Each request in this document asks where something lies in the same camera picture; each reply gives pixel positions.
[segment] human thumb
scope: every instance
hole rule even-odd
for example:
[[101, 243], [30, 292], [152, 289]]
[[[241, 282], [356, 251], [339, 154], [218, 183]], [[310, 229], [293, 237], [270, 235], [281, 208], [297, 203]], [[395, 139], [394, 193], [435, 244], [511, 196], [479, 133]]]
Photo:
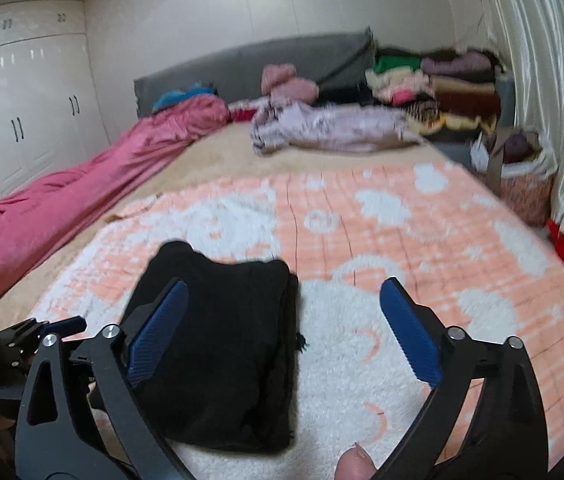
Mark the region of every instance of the human thumb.
[[345, 451], [337, 462], [334, 480], [369, 480], [377, 468], [360, 444]]

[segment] fleece blanket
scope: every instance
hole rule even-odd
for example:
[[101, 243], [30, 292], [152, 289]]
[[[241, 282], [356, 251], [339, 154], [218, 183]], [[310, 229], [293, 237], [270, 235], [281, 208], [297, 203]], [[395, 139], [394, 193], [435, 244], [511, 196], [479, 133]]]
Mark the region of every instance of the fleece blanket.
[[[447, 326], [487, 341], [524, 340], [551, 464], [564, 454], [564, 265], [461, 167], [223, 179], [150, 196], [111, 216], [31, 316], [81, 314], [89, 335], [97, 333], [120, 317], [150, 257], [174, 238], [218, 261], [287, 261], [301, 281], [299, 330], [308, 342], [292, 409], [295, 444], [274, 457], [175, 445], [198, 478], [323, 480], [355, 442], [376, 463], [386, 458], [428, 394], [380, 311], [388, 276]], [[459, 448], [478, 393], [476, 383], [444, 457]]]
[[140, 120], [84, 164], [44, 176], [1, 199], [0, 296], [228, 118], [219, 97], [191, 98]]

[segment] white wall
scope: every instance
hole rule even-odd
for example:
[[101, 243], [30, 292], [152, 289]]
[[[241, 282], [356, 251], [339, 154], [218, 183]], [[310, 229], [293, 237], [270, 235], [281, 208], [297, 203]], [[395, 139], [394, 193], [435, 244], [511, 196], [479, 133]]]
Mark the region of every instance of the white wall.
[[111, 139], [136, 121], [132, 81], [240, 44], [362, 30], [407, 48], [454, 42], [449, 0], [86, 0], [98, 100]]
[[449, 0], [454, 20], [456, 46], [460, 49], [469, 46], [489, 48], [485, 12], [486, 0]]

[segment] patterned blanket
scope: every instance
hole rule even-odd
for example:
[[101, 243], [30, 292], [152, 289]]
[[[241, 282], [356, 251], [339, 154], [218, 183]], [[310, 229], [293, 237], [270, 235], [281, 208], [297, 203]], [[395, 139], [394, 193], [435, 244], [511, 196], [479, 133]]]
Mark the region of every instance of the patterned blanket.
[[[118, 320], [148, 260], [173, 238], [219, 261], [287, 261], [302, 283], [299, 323], [309, 344], [299, 355], [295, 445], [276, 457], [175, 445], [196, 476], [323, 480], [354, 442], [376, 463], [385, 459], [428, 393], [380, 312], [388, 276], [473, 338], [524, 340], [551, 464], [564, 454], [564, 265], [462, 168], [225, 179], [148, 197], [111, 217], [31, 315], [81, 314], [96, 333]], [[470, 389], [445, 456], [459, 448], [479, 389]]]

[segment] headboard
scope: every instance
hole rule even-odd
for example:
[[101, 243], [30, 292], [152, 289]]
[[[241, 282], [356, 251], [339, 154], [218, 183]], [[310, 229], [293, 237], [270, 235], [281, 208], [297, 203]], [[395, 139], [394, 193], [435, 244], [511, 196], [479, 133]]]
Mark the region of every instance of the headboard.
[[153, 103], [169, 90], [193, 83], [213, 84], [227, 103], [261, 97], [262, 68], [270, 63], [293, 63], [300, 77], [322, 89], [354, 86], [373, 66], [373, 32], [299, 36], [239, 46], [187, 61], [136, 79], [137, 115], [146, 117]]

